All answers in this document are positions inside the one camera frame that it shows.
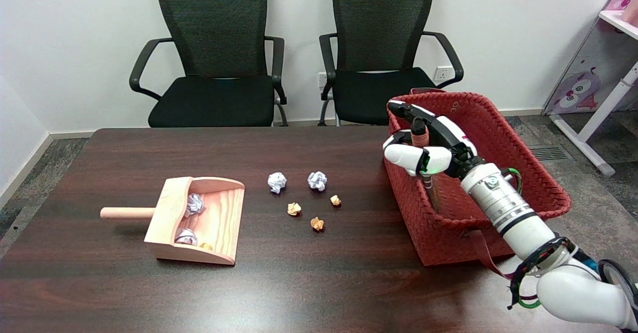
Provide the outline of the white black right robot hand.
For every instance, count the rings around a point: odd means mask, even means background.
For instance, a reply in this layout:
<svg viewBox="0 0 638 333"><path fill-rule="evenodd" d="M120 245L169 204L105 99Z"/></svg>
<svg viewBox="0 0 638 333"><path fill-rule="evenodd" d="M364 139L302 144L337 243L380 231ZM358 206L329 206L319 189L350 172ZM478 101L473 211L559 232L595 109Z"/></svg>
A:
<svg viewBox="0 0 638 333"><path fill-rule="evenodd" d="M424 147L416 145L412 130L394 133L383 144L384 157L390 163L421 176L444 172L461 180L485 164L465 132L447 117L398 100L390 100L387 108L399 119L421 124L429 133L429 145Z"/></svg>

